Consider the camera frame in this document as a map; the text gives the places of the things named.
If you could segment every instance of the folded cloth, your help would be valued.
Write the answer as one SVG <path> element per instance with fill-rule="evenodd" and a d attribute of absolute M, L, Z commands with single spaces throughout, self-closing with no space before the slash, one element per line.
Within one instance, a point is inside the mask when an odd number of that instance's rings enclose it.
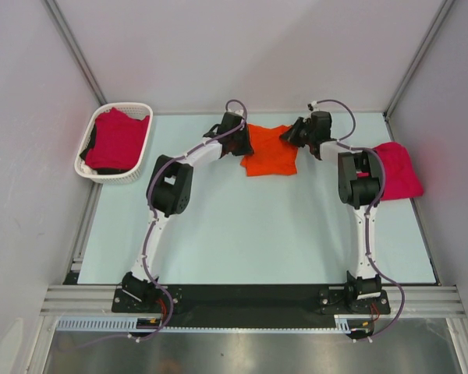
<path fill-rule="evenodd" d="M 139 161 L 148 125 L 149 116 L 138 120 L 116 108 L 101 113 L 94 124 L 95 141 L 90 139 L 89 147 L 93 147 L 84 154 L 85 163 L 99 174 L 106 174 L 107 170 L 131 170 Z"/>
<path fill-rule="evenodd" d="M 407 149 L 390 142 L 374 148 L 385 166 L 385 193 L 382 200 L 422 196 L 423 186 L 416 176 Z"/>
<path fill-rule="evenodd" d="M 266 129 L 248 124 L 250 142 L 254 154 L 246 155 L 241 166 L 246 168 L 248 177 L 260 175 L 293 175 L 296 174 L 295 159 L 298 148 L 279 139 L 289 129 L 281 125 L 275 129 Z"/>

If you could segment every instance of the shiny floor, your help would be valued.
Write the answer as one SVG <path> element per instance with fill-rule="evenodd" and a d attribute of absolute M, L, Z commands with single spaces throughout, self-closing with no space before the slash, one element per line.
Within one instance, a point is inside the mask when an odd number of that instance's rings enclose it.
<path fill-rule="evenodd" d="M 160 333 L 136 344 L 56 333 L 44 374 L 461 373 L 444 319 L 404 319 L 373 344 L 305 333 Z"/>

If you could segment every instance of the plastic basket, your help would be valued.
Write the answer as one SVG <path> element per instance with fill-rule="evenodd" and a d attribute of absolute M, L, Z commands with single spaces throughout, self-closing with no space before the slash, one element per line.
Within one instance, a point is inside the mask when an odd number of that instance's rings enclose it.
<path fill-rule="evenodd" d="M 147 115 L 149 116 L 149 125 L 147 126 L 146 137 L 144 139 L 144 144 L 142 146 L 142 150 L 140 151 L 140 156 L 137 164 L 133 167 L 132 170 L 128 170 L 122 174 L 114 174 L 114 175 L 92 175 L 84 173 L 81 169 L 81 162 L 82 159 L 80 158 L 80 153 L 82 153 L 85 148 L 87 148 L 88 142 L 90 141 L 90 133 L 92 132 L 92 128 L 95 124 L 95 119 L 99 116 L 100 113 L 105 111 L 109 111 L 111 108 L 116 108 L 119 111 L 127 114 L 131 118 L 135 119 L 144 119 Z M 103 105 L 102 107 L 98 108 L 90 122 L 88 123 L 87 130 L 85 131 L 85 135 L 83 136 L 83 140 L 80 144 L 80 148 L 78 149 L 78 153 L 76 154 L 75 159 L 75 171 L 76 173 L 84 178 L 91 179 L 96 183 L 112 183 L 112 184 L 125 184 L 135 182 L 141 173 L 142 163 L 145 159 L 146 149 L 147 149 L 147 140 L 149 138 L 149 133 L 151 130 L 151 123 L 153 120 L 153 111 L 152 109 L 146 104 L 140 103 L 111 103 Z"/>

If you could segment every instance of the orange cloth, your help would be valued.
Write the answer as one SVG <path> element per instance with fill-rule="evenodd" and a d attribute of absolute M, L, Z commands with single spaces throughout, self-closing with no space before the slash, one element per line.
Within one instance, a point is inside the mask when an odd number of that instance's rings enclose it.
<path fill-rule="evenodd" d="M 254 154 L 247 154 L 241 160 L 248 177 L 259 175 L 293 175 L 296 174 L 295 159 L 298 147 L 280 140 L 279 136 L 289 129 L 281 125 L 275 129 L 266 129 L 248 124 L 250 142 Z"/>

